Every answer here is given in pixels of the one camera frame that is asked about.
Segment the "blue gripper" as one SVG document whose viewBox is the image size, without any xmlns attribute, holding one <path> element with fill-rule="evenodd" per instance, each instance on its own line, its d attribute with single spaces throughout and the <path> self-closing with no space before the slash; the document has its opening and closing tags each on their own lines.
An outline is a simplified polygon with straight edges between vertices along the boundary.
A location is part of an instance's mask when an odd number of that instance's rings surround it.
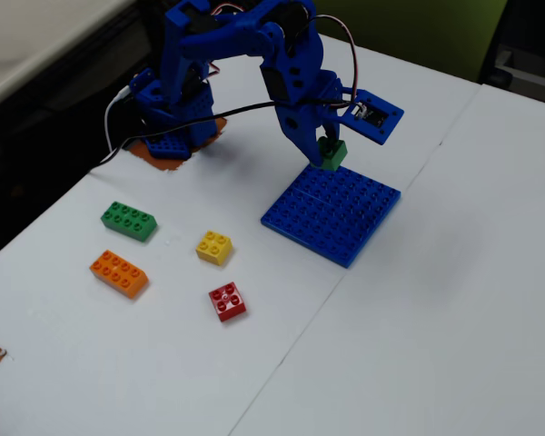
<svg viewBox="0 0 545 436">
<path fill-rule="evenodd" d="M 268 95 L 282 104 L 275 108 L 282 132 L 311 164 L 321 165 L 316 137 L 319 117 L 311 105 L 297 104 L 342 105 L 340 96 L 326 90 L 332 90 L 332 85 L 330 75 L 322 71 L 322 39 L 317 32 L 303 32 L 287 51 L 281 32 L 259 32 L 258 48 L 262 50 L 260 69 Z M 335 144 L 340 140 L 336 112 L 322 113 L 322 128 L 322 142 Z"/>
</svg>

